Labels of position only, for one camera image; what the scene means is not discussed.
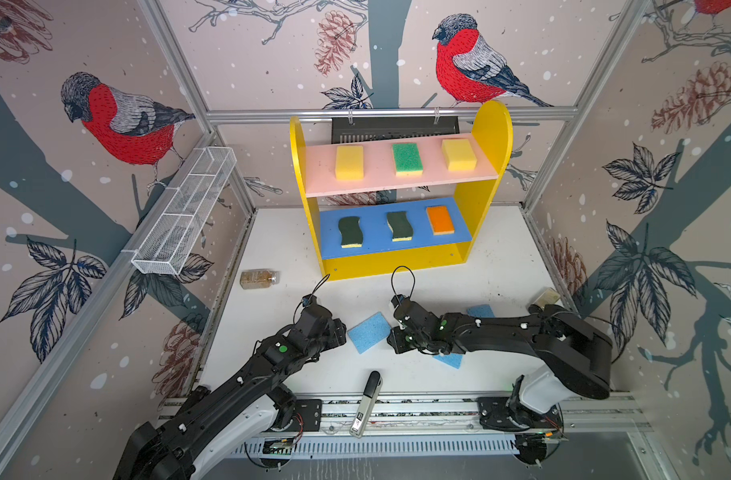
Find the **dark green wavy sponge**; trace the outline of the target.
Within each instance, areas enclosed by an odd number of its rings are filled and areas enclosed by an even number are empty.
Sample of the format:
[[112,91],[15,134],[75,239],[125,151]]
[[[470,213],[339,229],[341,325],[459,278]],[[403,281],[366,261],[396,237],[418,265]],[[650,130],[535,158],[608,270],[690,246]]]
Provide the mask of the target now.
[[357,216],[341,217],[338,220],[338,230],[341,235],[340,246],[344,249],[359,248],[363,244],[364,235]]
[[407,218],[405,211],[391,211],[387,213],[387,225],[391,230],[391,241],[411,241],[413,239],[413,226]]

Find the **orange sponge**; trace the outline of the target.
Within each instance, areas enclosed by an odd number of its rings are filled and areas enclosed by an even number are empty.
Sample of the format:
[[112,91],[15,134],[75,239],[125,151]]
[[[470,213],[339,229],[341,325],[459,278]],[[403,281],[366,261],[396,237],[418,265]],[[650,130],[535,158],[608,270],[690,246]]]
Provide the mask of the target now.
[[445,205],[427,207],[427,218],[434,236],[455,234],[453,218]]

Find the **green yellow sponge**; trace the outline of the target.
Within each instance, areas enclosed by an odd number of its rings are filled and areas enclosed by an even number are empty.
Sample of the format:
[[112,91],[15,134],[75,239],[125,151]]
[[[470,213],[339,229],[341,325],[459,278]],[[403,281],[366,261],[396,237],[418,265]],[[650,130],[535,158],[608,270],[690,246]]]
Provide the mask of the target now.
[[397,176],[419,176],[423,174],[423,162],[416,143],[395,143],[391,145],[395,174]]

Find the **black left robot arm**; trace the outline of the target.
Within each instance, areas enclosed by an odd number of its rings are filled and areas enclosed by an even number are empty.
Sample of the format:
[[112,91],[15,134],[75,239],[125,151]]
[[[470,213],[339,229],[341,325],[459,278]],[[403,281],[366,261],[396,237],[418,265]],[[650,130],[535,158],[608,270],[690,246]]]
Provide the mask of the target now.
[[127,441],[115,479],[200,479],[243,441],[289,424],[295,396],[283,385],[320,354],[346,343],[346,326],[309,296],[299,320],[257,342],[237,372],[195,389],[163,426],[142,424]]

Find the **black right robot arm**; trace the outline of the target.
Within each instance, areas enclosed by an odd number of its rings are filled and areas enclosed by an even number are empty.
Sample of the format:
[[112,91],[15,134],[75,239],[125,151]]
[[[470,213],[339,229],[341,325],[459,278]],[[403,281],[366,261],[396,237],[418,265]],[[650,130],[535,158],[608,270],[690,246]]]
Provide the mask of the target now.
[[557,304],[529,306],[523,317],[485,317],[451,312],[436,316],[409,296],[391,299],[393,317],[387,344],[397,354],[417,350],[432,356],[477,351],[523,354],[545,365],[521,374],[509,398],[481,403],[481,426],[523,432],[549,422],[549,412],[573,396],[605,400],[611,394],[611,338],[575,312]]

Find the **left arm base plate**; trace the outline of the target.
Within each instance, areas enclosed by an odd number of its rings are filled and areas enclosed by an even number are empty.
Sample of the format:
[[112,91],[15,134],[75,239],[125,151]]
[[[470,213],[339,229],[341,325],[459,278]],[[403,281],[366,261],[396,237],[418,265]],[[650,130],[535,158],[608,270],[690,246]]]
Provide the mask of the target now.
[[321,399],[297,399],[280,406],[269,430],[280,433],[319,432],[321,417]]

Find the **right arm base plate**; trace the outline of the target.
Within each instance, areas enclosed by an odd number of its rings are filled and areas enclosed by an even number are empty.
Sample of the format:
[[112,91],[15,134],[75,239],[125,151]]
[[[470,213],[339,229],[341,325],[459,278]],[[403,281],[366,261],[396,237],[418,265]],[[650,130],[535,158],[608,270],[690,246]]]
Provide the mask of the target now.
[[535,413],[505,397],[477,398],[479,424],[483,429],[505,433],[527,430],[561,430],[563,418],[557,406],[545,414]]

